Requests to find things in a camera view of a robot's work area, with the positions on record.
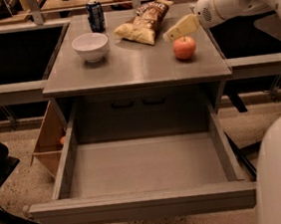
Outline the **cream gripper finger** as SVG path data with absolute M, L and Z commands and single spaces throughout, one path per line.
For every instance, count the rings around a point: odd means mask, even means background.
M 180 37 L 195 32 L 199 26 L 199 20 L 195 14 L 184 15 L 174 26 L 164 32 L 162 37 L 166 42 L 173 42 Z

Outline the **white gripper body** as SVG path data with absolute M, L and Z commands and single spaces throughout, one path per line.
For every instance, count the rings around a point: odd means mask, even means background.
M 198 0 L 193 9 L 200 26 L 212 28 L 220 24 L 220 17 L 217 16 L 214 8 L 214 0 Z

